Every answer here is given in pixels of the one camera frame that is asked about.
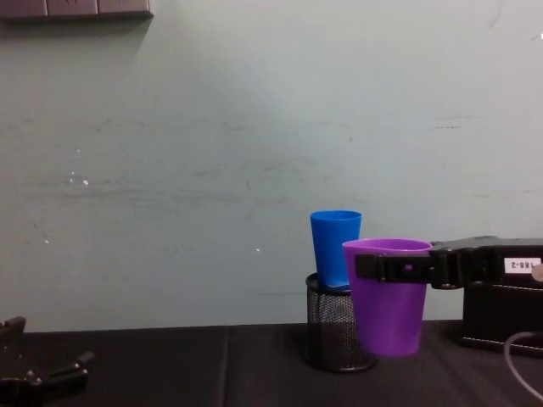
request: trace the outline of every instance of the label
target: label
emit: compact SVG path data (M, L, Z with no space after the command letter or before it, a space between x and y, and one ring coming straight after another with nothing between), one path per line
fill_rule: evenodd
M504 263L506 274L531 274L534 266L541 264L541 259L505 259Z

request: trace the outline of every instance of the mesh cylinder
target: mesh cylinder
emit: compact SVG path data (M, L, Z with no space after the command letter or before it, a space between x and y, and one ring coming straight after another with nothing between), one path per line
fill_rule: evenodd
M325 371L363 371L373 367L377 357L361 349L349 288L323 286L316 274L308 276L305 284L305 359Z

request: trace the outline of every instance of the wall socket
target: wall socket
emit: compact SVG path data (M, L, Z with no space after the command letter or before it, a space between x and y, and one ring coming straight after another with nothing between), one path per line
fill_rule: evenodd
M22 19L48 15L46 0L0 0L0 19Z
M97 0L47 0L48 15L96 15L98 14Z
M98 0L100 14L151 13L149 0Z

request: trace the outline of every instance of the cup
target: cup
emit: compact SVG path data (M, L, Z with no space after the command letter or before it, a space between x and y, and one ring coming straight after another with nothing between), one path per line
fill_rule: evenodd
M318 281L328 287L349 285L343 242L358 239L362 215L352 210L323 210L311 214Z
M380 356L418 352L426 284L379 282L356 276L358 254L424 254L432 245L408 239L361 239L343 244L361 346Z

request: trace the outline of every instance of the cable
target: cable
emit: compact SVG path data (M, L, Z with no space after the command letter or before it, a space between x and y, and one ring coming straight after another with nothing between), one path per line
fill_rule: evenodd
M518 380L518 382L526 389L528 390L534 397L536 397L539 401L543 402L543 395L539 393L537 390L535 390L533 387L531 387L522 376L517 371L517 368L512 363L511 360L511 345L513 345L517 340L519 339L525 339L528 337L536 337L538 334L534 332L520 332L515 333L514 335L511 335L503 344L503 355L506 357L507 366L509 366L509 369L511 369L511 373L515 376L515 378Z

